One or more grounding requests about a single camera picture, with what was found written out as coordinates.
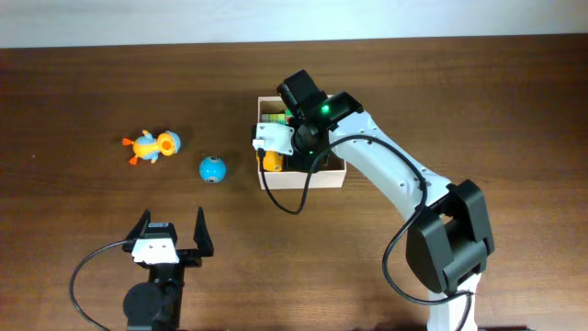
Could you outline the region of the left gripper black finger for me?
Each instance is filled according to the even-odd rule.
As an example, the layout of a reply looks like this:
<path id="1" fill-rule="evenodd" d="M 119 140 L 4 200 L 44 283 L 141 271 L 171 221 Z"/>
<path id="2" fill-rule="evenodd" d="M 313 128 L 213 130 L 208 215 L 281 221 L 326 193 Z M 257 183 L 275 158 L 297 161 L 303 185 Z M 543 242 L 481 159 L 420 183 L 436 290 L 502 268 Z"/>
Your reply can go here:
<path id="1" fill-rule="evenodd" d="M 144 235 L 145 229 L 151 222 L 151 212 L 149 210 L 145 210 L 141 215 L 139 221 L 133 226 L 130 230 L 128 235 L 126 236 L 127 240 L 136 240 L 139 237 Z"/>
<path id="2" fill-rule="evenodd" d="M 197 251 L 201 257 L 214 256 L 214 244 L 212 243 L 211 237 L 209 235 L 204 210 L 202 207 L 198 208 L 193 241 L 195 242 Z"/>

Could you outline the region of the multicoloured puzzle cube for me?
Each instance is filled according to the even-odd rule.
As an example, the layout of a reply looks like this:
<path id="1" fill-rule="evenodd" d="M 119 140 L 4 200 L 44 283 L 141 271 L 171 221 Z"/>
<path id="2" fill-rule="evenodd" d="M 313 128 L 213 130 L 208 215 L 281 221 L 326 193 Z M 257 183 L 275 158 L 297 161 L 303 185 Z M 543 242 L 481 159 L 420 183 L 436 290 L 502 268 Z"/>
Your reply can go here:
<path id="1" fill-rule="evenodd" d="M 286 115 L 284 113 L 264 113 L 261 115 L 260 120 L 263 123 L 287 124 Z"/>
<path id="2" fill-rule="evenodd" d="M 285 124 L 289 125 L 293 120 L 293 115 L 289 109 L 285 110 Z"/>

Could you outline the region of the orange dinosaur toy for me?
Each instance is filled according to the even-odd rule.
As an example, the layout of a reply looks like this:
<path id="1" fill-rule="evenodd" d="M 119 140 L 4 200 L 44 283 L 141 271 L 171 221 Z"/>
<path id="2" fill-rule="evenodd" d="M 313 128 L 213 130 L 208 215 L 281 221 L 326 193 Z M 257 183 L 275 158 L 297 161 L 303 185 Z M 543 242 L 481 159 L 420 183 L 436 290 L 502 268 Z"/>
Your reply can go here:
<path id="1" fill-rule="evenodd" d="M 259 171 L 264 172 L 281 172 L 285 164 L 283 154 L 261 149 L 256 152 L 256 160 Z"/>

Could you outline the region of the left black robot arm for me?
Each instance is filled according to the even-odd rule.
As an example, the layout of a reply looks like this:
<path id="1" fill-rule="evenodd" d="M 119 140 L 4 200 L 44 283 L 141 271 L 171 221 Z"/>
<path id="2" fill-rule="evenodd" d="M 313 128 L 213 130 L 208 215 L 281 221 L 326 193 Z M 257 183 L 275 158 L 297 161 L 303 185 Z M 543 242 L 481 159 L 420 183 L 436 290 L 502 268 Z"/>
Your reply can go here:
<path id="1" fill-rule="evenodd" d="M 175 226 L 152 222 L 148 210 L 126 236 L 122 250 L 149 271 L 148 280 L 133 286 L 123 300 L 129 330 L 179 328 L 185 271 L 201 267 L 204 257 L 214 255 L 202 209 L 198 209 L 193 241 L 194 248 L 177 248 Z"/>

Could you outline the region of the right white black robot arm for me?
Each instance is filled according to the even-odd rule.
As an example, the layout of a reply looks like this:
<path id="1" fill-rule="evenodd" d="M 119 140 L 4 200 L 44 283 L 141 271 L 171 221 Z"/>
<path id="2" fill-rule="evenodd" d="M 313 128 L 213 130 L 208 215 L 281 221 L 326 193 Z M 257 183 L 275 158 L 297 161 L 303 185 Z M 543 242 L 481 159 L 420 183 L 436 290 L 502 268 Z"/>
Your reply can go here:
<path id="1" fill-rule="evenodd" d="M 300 70 L 277 93 L 293 114 L 291 154 L 313 174 L 328 154 L 351 164 L 378 188 L 405 223 L 388 243 L 382 272 L 409 302 L 429 307 L 430 330 L 475 330 L 475 291 L 495 250 L 485 198 L 471 180 L 452 183 L 388 137 L 351 95 L 328 96 Z M 428 289 L 419 299 L 392 279 L 389 259 L 404 239 L 414 276 Z"/>

